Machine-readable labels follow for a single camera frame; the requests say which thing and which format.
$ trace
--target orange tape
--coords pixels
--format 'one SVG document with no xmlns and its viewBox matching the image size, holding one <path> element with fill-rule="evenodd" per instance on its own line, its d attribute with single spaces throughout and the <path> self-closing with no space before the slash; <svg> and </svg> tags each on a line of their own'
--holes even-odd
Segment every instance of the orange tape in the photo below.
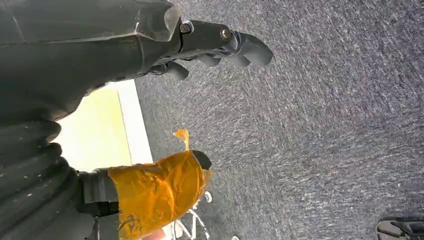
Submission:
<svg viewBox="0 0 424 240">
<path fill-rule="evenodd" d="M 120 240 L 138 240 L 180 218 L 203 194 L 210 174 L 191 150 L 107 172 L 119 198 Z"/>
<path fill-rule="evenodd" d="M 178 129 L 178 131 L 174 132 L 173 135 L 179 140 L 183 141 L 185 144 L 185 150 L 189 150 L 189 131 L 186 129 Z"/>
</svg>

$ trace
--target gray carpet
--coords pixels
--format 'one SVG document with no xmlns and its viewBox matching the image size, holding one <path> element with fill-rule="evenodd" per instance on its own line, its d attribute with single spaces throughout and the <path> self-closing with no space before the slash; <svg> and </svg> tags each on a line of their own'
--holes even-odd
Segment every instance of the gray carpet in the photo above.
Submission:
<svg viewBox="0 0 424 240">
<path fill-rule="evenodd" d="M 213 239 L 373 240 L 382 217 L 424 216 L 422 0 L 174 3 L 275 53 L 137 81 L 153 157 L 186 128 L 214 163 Z"/>
</svg>

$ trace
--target black object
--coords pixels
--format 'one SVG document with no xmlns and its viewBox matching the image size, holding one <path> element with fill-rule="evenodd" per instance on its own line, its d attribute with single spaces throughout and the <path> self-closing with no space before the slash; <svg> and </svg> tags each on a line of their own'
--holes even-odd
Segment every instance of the black object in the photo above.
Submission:
<svg viewBox="0 0 424 240">
<path fill-rule="evenodd" d="M 273 57 L 254 36 L 183 22 L 167 0 L 0 0 L 0 32 L 0 240 L 118 239 L 106 170 L 78 173 L 50 143 L 55 121 L 84 96 L 146 74 L 185 79 L 175 60 L 264 66 Z"/>
<path fill-rule="evenodd" d="M 377 224 L 376 231 L 378 240 L 422 240 L 424 218 L 384 218 Z"/>
</svg>

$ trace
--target screw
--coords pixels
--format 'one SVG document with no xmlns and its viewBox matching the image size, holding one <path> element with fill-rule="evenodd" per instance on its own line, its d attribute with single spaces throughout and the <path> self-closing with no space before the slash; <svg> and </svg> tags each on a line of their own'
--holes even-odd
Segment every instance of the screw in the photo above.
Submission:
<svg viewBox="0 0 424 240">
<path fill-rule="evenodd" d="M 192 32 L 192 29 L 190 28 L 190 25 L 188 25 L 187 23 L 184 23 L 184 24 L 181 24 L 179 26 L 179 31 L 182 34 L 188 34 L 188 33 L 191 33 Z"/>
<path fill-rule="evenodd" d="M 232 38 L 232 36 L 233 36 L 233 34 L 231 33 L 231 31 L 228 29 L 228 27 L 223 27 L 221 29 L 220 34 L 221 34 L 222 40 L 224 40 L 226 42 L 230 41 L 231 38 Z"/>
<path fill-rule="evenodd" d="M 204 192 L 204 198 L 206 199 L 207 203 L 212 203 L 212 194 L 208 191 Z"/>
</svg>

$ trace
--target white baseboard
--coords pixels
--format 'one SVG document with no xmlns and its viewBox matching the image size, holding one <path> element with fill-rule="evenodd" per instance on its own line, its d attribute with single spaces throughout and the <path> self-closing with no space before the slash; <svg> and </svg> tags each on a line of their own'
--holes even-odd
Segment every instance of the white baseboard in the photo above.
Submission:
<svg viewBox="0 0 424 240">
<path fill-rule="evenodd" d="M 132 164 L 153 163 L 134 79 L 115 82 L 112 85 L 119 93 L 122 117 Z"/>
</svg>

